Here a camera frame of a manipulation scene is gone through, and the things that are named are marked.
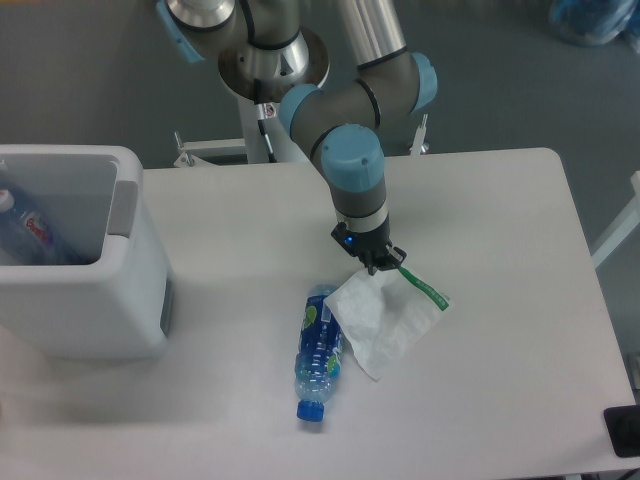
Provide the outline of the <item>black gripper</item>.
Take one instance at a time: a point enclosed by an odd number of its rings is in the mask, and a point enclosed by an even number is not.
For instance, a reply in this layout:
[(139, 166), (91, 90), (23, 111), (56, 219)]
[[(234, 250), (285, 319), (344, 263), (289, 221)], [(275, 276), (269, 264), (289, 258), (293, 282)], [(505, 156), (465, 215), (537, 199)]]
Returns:
[(389, 243), (390, 226), (384, 221), (374, 230), (363, 233), (347, 229), (344, 222), (338, 223), (331, 232), (331, 237), (350, 256), (358, 258), (369, 275), (377, 270), (399, 269), (407, 257), (407, 253)]

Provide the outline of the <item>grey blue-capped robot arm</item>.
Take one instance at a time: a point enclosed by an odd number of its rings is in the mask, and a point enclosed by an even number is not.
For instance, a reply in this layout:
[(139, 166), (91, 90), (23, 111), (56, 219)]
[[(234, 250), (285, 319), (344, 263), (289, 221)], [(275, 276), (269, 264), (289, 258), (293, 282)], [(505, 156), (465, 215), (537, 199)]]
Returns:
[(256, 104), (275, 103), (290, 140), (327, 183), (332, 238), (370, 273), (399, 268), (390, 238), (385, 157), (378, 129), (429, 104), (438, 89), (430, 60), (407, 48), (390, 1), (342, 1), (338, 16), (358, 75), (325, 91), (324, 45), (306, 30), (296, 1), (159, 1), (173, 43), (212, 59), (227, 87)]

